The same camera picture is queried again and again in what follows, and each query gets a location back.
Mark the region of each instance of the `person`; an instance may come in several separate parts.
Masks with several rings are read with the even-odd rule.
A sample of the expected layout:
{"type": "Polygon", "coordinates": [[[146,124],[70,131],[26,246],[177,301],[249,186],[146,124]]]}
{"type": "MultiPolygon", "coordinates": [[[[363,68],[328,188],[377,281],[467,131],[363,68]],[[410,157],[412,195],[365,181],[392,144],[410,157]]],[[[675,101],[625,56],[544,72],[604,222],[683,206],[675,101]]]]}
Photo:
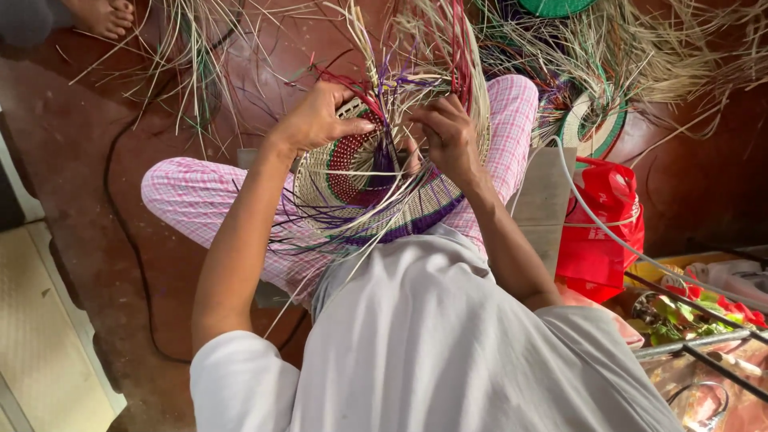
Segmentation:
{"type": "Polygon", "coordinates": [[[146,174],[147,207],[210,247],[192,320],[198,430],[681,430],[607,313],[562,305],[505,210],[525,167],[534,85],[501,77],[488,95],[485,164],[454,95],[412,113],[429,160],[466,199],[425,234],[376,245],[354,272],[354,260],[292,267],[267,251],[292,160],[372,128],[334,115],[351,96],[341,85],[318,83],[247,173],[176,158],[146,174]],[[322,277],[303,286],[317,267],[322,277]],[[311,301],[301,371],[253,333],[260,277],[311,301]]]}
{"type": "Polygon", "coordinates": [[[128,0],[0,0],[0,43],[29,48],[52,30],[72,25],[118,39],[133,21],[134,6],[128,0]]]}

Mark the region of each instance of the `white fabric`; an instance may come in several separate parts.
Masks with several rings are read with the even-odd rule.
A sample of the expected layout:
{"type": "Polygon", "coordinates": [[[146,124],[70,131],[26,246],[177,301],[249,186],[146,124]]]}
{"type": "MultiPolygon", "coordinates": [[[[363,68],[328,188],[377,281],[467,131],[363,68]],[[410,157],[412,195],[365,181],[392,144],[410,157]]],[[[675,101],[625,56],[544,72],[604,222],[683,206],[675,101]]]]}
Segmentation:
{"type": "Polygon", "coordinates": [[[376,246],[324,305],[300,373],[255,334],[206,344],[197,429],[681,430],[607,314],[531,313],[445,229],[376,246]]]}

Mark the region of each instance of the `brown floor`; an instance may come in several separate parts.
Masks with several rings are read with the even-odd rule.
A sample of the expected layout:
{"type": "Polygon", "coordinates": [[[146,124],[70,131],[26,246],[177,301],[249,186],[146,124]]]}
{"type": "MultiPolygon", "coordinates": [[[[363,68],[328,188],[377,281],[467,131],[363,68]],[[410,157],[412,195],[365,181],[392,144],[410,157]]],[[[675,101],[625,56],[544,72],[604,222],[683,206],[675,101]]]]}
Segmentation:
{"type": "MultiPolygon", "coordinates": [[[[375,27],[382,6],[360,3],[375,27]]],[[[276,25],[266,19],[262,26],[260,40],[272,52],[273,67],[284,77],[305,68],[313,52],[316,60],[330,60],[350,47],[326,19],[286,19],[283,29],[294,38],[277,32],[276,25]]],[[[128,400],[112,430],[190,430],[194,417],[188,366],[165,361],[152,347],[137,261],[102,188],[111,141],[141,110],[141,103],[122,97],[135,83],[108,82],[98,87],[96,83],[107,76],[106,71],[133,67],[141,58],[118,52],[102,68],[68,84],[110,49],[107,43],[62,31],[25,60],[0,60],[0,105],[13,138],[16,164],[45,208],[60,271],[91,317],[104,367],[128,400]]],[[[248,50],[240,43],[230,53],[248,50]]],[[[344,58],[336,71],[355,74],[348,61],[355,60],[351,55],[344,58]]],[[[232,54],[227,64],[233,85],[248,90],[238,90],[238,111],[251,125],[271,122],[253,100],[247,100],[258,92],[253,77],[259,78],[274,111],[291,106],[300,96],[264,67],[256,68],[238,55],[232,54]]],[[[688,237],[730,246],[768,243],[764,217],[768,205],[760,199],[768,185],[768,146],[761,135],[767,95],[766,87],[734,93],[714,136],[705,141],[676,137],[638,164],[649,254],[683,252],[688,237]]],[[[685,118],[679,115],[677,121],[685,123],[685,118]]],[[[205,250],[150,214],[139,193],[142,175],[157,161],[203,156],[193,132],[182,128],[175,135],[174,125],[168,111],[149,107],[138,126],[118,142],[109,185],[145,264],[157,343],[171,356],[189,358],[191,301],[205,250]]],[[[234,136],[231,117],[220,117],[216,125],[221,141],[234,136]]],[[[631,115],[611,158],[623,161],[665,133],[631,115]]],[[[237,141],[226,146],[226,154],[209,141],[203,146],[209,160],[234,164],[237,141]]],[[[247,135],[243,145],[252,147],[257,141],[247,135]]],[[[254,311],[256,332],[263,333],[275,315],[275,311],[254,311]]],[[[298,311],[289,312],[270,340],[281,344],[298,317],[298,311]]],[[[283,351],[296,366],[309,327],[307,320],[294,343],[283,351]]]]}

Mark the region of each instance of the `plaid pants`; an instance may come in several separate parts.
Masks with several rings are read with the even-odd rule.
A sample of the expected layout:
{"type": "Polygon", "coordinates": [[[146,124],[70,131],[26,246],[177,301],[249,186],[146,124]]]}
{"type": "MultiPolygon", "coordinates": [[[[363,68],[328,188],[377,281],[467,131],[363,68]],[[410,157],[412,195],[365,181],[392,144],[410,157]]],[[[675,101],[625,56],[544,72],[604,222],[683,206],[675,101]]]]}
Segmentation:
{"type": "MultiPolygon", "coordinates": [[[[488,83],[488,96],[492,132],[485,167],[499,197],[506,203],[523,178],[538,93],[527,78],[506,75],[488,83]]],[[[208,248],[246,174],[246,170],[229,165],[190,158],[167,159],[146,173],[141,182],[141,197],[147,208],[165,223],[208,248]]],[[[293,187],[291,174],[288,174],[284,187],[293,187]]],[[[284,221],[285,214],[293,211],[286,203],[281,203],[275,222],[284,221]]],[[[442,223],[466,236],[483,256],[487,256],[475,214],[466,200],[442,223]]],[[[286,256],[268,251],[261,278],[289,294],[299,290],[295,299],[304,301],[311,298],[319,275],[331,260],[329,255],[319,252],[286,256]]]]}

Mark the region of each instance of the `metal frame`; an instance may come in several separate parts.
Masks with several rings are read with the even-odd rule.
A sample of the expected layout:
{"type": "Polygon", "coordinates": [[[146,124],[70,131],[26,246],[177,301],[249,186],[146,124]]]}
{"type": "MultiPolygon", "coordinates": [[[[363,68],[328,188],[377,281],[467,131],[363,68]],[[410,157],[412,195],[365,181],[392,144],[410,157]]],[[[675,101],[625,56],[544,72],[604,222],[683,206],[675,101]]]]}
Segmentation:
{"type": "Polygon", "coordinates": [[[765,390],[755,386],[754,384],[750,383],[744,378],[736,375],[734,372],[726,369],[722,364],[717,363],[716,361],[712,360],[707,355],[705,355],[704,353],[702,353],[697,349],[698,347],[706,347],[714,344],[720,344],[723,342],[738,341],[738,340],[743,340],[748,338],[754,339],[755,341],[759,341],[765,345],[768,345],[768,330],[754,331],[749,328],[746,328],[743,325],[737,322],[731,321],[721,314],[718,314],[717,312],[710,311],[709,309],[701,306],[700,304],[690,301],[683,296],[677,295],[669,291],[668,289],[661,287],[659,284],[649,282],[643,279],[642,277],[637,276],[636,274],[632,274],[628,271],[625,271],[624,276],[629,277],[631,280],[639,284],[642,284],[643,286],[648,288],[649,291],[666,295],[672,300],[685,304],[688,307],[691,307],[692,309],[701,312],[704,316],[709,317],[712,320],[725,324],[728,327],[731,327],[734,329],[733,331],[729,331],[727,333],[713,334],[712,336],[699,337],[690,341],[678,341],[678,342],[673,342],[671,344],[659,345],[658,347],[641,348],[640,350],[637,350],[634,352],[635,358],[637,358],[638,360],[647,360],[650,358],[659,357],[667,354],[672,354],[672,355],[688,354],[694,359],[706,364],[709,368],[713,369],[714,371],[716,371],[718,374],[722,375],[726,379],[732,381],[734,384],[750,392],[752,395],[754,395],[761,401],[768,403],[768,393],[765,390]]]}

